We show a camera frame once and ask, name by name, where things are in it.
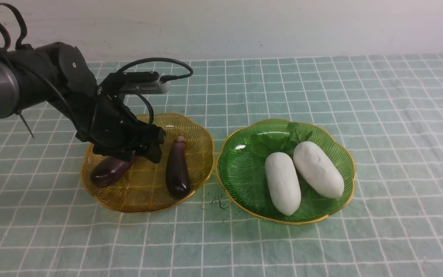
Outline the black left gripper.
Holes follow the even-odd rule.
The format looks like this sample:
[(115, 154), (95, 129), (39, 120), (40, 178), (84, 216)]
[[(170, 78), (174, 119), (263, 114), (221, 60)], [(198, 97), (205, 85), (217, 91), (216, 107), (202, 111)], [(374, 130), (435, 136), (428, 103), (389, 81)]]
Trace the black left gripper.
[[(155, 125), (152, 105), (140, 93), (120, 93), (128, 82), (151, 82), (160, 79), (158, 72), (116, 72), (110, 73), (99, 85), (91, 108), (82, 113), (84, 135), (77, 135), (81, 141), (93, 144), (93, 153), (131, 160), (133, 156), (143, 157), (155, 164), (162, 159), (161, 146), (167, 134)], [(124, 104), (124, 96), (131, 94), (140, 98), (148, 111), (148, 120), (140, 121)]]

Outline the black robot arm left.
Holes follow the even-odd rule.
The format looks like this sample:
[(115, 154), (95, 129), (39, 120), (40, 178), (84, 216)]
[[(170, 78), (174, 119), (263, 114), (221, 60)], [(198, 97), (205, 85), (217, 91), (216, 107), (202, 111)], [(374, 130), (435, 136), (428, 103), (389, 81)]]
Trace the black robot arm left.
[(7, 52), (0, 48), (0, 119), (48, 102), (72, 121), (76, 137), (93, 153), (130, 161), (133, 156), (159, 163), (165, 131), (142, 122), (124, 104), (138, 95), (134, 72), (112, 73), (101, 84), (76, 47), (53, 43)]

